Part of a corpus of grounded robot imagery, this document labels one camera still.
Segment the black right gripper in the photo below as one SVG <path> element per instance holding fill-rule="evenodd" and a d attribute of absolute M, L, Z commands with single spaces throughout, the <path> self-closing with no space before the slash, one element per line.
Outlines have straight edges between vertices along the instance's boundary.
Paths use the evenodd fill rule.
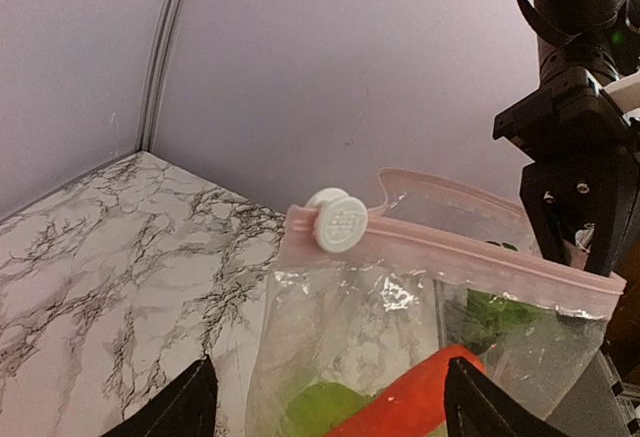
<path fill-rule="evenodd" d="M 496 115 L 493 138 L 532 160 L 519 195 L 544 259 L 572 263 L 575 185 L 589 187 L 585 270 L 608 276 L 639 234 L 639 119 L 627 118 L 604 87 L 570 67 Z"/>

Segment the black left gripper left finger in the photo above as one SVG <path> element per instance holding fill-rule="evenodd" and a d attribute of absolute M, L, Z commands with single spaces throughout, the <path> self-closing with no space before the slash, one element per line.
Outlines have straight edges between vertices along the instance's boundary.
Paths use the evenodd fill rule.
<path fill-rule="evenodd" d="M 104 437 L 212 437 L 218 379 L 209 356 L 196 360 Z"/>

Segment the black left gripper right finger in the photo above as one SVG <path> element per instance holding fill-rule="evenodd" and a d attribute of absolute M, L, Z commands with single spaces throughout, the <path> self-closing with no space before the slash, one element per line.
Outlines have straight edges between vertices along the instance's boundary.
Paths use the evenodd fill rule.
<path fill-rule="evenodd" d="M 565 437 L 463 357 L 449 361 L 444 408 L 449 437 Z"/>

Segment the orange carrot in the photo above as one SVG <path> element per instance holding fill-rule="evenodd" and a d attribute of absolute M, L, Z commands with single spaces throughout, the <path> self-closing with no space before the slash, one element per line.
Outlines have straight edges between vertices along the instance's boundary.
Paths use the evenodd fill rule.
<path fill-rule="evenodd" d="M 446 419 L 445 381 L 449 361 L 463 358 L 480 372 L 481 359 L 466 347 L 445 347 L 415 365 L 365 408 L 332 429 L 335 436 L 426 436 Z"/>

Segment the green apple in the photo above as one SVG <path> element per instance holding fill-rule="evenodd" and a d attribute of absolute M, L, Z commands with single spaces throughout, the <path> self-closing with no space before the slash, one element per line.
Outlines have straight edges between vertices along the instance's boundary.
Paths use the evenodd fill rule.
<path fill-rule="evenodd" d="M 289 401 L 276 436 L 324 436 L 374 398 L 340 383 L 316 382 Z"/>

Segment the clear zip top bag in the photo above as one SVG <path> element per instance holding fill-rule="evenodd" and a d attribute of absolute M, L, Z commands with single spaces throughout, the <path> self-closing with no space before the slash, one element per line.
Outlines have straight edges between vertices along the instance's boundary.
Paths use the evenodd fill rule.
<path fill-rule="evenodd" d="M 561 334 L 539 351 L 491 357 L 466 347 L 508 396 L 548 417 L 599 350 L 624 280 L 544 260 L 524 210 L 493 194 L 398 169 L 379 182 L 374 208 L 326 189 L 288 211 L 246 434 L 276 436 L 289 401 L 316 382 L 376 398 L 437 351 L 466 347 L 469 289 L 556 314 Z"/>

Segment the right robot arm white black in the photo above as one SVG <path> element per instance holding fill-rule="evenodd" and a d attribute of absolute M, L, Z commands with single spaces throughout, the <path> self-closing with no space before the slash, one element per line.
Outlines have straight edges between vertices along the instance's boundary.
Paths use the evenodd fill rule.
<path fill-rule="evenodd" d="M 516 0 L 540 84 L 493 136 L 530 159 L 520 197 L 544 258 L 610 274 L 639 235 L 639 0 Z"/>

